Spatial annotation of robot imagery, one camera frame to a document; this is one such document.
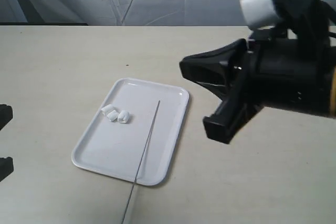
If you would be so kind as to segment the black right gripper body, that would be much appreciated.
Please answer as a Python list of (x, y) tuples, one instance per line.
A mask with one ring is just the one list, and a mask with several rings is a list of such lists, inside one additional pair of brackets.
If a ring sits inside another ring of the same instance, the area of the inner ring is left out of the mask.
[(240, 39), (230, 46), (230, 116), (270, 106), (335, 116), (335, 47), (317, 41)]

